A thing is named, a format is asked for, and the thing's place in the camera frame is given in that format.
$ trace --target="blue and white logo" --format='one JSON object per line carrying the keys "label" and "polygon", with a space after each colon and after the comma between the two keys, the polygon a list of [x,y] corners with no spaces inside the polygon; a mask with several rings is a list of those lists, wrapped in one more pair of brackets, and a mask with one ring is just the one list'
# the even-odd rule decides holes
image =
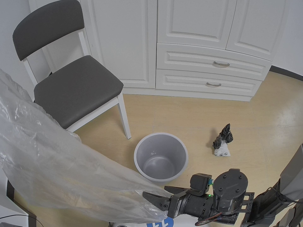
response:
{"label": "blue and white logo", "polygon": [[167,217],[166,219],[162,220],[162,222],[150,223],[150,224],[146,224],[146,226],[147,227],[173,227],[174,220],[170,217]]}

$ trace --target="chair backrest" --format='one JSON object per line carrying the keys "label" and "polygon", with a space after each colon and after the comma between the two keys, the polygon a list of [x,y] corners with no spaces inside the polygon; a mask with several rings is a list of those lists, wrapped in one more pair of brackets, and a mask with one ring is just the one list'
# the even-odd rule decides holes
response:
{"label": "chair backrest", "polygon": [[16,27],[13,42],[22,61],[43,46],[84,28],[77,0],[59,0],[30,13]]}

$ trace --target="metal handle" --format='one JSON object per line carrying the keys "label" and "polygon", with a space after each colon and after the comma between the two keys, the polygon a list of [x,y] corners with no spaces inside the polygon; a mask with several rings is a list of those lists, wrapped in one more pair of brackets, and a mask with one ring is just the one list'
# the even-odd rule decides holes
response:
{"label": "metal handle", "polygon": [[210,85],[210,86],[214,86],[214,87],[219,87],[219,86],[221,86],[222,84],[221,83],[219,83],[218,85],[216,85],[216,84],[210,84],[210,83],[206,83],[207,85]]}
{"label": "metal handle", "polygon": [[230,66],[229,63],[227,63],[227,64],[221,64],[221,63],[217,63],[217,62],[215,62],[215,61],[214,61],[214,64],[215,64],[215,65],[218,65],[218,66]]}

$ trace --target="gray chair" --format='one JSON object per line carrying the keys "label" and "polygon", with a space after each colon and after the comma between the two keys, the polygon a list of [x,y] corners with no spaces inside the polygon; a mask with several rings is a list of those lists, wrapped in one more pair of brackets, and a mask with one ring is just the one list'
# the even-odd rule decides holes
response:
{"label": "gray chair", "polygon": [[[75,131],[118,105],[126,137],[131,138],[122,89],[123,83],[89,55],[83,35],[84,20],[77,0],[60,0],[29,14],[16,27],[17,55],[35,86],[35,103],[58,123]],[[37,82],[27,57],[43,46],[78,31],[84,56]]]}

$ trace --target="white chair leg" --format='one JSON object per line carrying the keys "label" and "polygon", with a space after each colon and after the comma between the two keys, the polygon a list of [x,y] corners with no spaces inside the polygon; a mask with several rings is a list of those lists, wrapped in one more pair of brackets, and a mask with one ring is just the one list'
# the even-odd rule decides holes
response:
{"label": "white chair leg", "polygon": [[123,95],[122,93],[120,93],[118,96],[118,109],[120,112],[120,116],[121,116],[121,120],[122,120],[122,124],[123,124],[123,129],[125,132],[125,135],[128,139],[131,138],[131,130],[129,128],[129,124],[128,124],[128,120],[127,120],[127,115],[126,115],[126,110],[125,110],[125,105],[124,105],[124,100],[123,100]]}

